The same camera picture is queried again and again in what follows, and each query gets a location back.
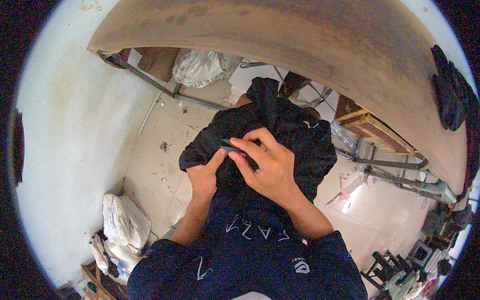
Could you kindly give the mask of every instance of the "shirt logo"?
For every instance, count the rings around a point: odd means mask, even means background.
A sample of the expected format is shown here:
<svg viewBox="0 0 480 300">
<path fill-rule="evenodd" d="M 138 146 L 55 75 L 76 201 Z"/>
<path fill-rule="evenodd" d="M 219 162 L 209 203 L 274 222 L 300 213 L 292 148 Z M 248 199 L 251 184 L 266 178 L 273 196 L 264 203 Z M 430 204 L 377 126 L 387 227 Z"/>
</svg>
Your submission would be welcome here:
<svg viewBox="0 0 480 300">
<path fill-rule="evenodd" d="M 304 261 L 299 261 L 296 265 L 295 265 L 295 272 L 296 273 L 304 273 L 304 274 L 307 274 L 308 272 L 310 272 L 310 268 L 308 267 L 307 263 L 304 262 Z"/>
</svg>

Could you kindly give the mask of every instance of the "black t-shirt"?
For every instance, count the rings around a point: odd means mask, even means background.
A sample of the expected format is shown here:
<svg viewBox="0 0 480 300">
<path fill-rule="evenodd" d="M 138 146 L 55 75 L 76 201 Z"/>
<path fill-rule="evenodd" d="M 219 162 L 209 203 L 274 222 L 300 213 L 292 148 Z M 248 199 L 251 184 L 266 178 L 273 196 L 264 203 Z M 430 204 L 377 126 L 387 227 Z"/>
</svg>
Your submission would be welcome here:
<svg viewBox="0 0 480 300">
<path fill-rule="evenodd" d="M 302 242 L 273 202 L 212 200 L 202 237 L 186 247 L 158 240 L 132 271 L 129 299 L 367 299 L 339 231 Z"/>
</svg>

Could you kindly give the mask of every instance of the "person's left hand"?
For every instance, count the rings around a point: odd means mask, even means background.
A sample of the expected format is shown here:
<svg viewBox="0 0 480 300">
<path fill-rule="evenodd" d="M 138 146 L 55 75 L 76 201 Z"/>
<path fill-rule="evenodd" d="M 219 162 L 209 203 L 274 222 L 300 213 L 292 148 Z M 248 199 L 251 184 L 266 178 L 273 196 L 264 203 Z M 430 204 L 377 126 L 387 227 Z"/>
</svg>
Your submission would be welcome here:
<svg viewBox="0 0 480 300">
<path fill-rule="evenodd" d="M 220 148 L 206 165 L 187 169 L 188 178 L 192 183 L 192 198 L 211 200 L 216 192 L 215 172 L 227 156 L 227 151 Z"/>
</svg>

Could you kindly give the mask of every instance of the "person's right hand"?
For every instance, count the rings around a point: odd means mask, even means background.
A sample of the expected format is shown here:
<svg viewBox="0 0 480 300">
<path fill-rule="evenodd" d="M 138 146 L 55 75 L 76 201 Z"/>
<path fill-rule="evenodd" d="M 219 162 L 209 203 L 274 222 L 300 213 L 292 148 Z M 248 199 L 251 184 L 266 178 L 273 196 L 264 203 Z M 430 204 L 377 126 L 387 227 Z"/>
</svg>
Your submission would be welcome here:
<svg viewBox="0 0 480 300">
<path fill-rule="evenodd" d="M 253 141 L 260 140 L 257 146 Z M 232 151 L 228 156 L 235 161 L 245 182 L 261 195 L 283 206 L 288 196 L 299 191 L 293 179 L 295 155 L 279 144 L 267 128 L 259 128 L 247 133 L 243 139 L 231 138 L 230 142 L 245 151 L 258 165 L 253 170 L 247 160 Z"/>
</svg>

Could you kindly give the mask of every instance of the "tile floor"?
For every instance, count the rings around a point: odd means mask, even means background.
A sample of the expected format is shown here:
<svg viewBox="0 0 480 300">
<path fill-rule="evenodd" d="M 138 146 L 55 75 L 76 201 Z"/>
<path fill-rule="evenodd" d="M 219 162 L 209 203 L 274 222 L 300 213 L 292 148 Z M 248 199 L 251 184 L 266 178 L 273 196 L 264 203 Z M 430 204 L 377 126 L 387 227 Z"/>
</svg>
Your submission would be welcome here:
<svg viewBox="0 0 480 300">
<path fill-rule="evenodd" d="M 170 82 L 167 87 L 172 89 L 173 85 Z M 211 86 L 214 97 L 210 101 L 224 103 L 229 97 L 228 85 L 228 81 L 219 81 Z M 154 234 L 151 234 L 150 241 L 163 236 L 185 213 L 192 187 L 186 173 L 179 170 L 178 159 L 184 147 L 215 114 L 192 104 L 181 107 L 176 100 L 165 95 L 161 96 L 160 102 L 165 105 L 154 107 L 137 139 L 124 181 L 127 195 L 152 222 Z M 359 270 L 373 263 L 374 251 L 388 249 L 405 257 L 421 235 L 420 228 L 427 212 L 435 206 L 434 200 L 397 189 L 384 181 L 373 182 L 371 178 L 359 186 L 348 201 L 341 197 L 331 201 L 340 192 L 339 174 L 344 174 L 348 186 L 361 175 L 361 171 L 354 163 L 339 157 L 318 187 L 314 201 L 333 227 L 342 233 Z M 366 280 L 364 282 L 369 297 L 375 295 L 376 289 Z"/>
</svg>

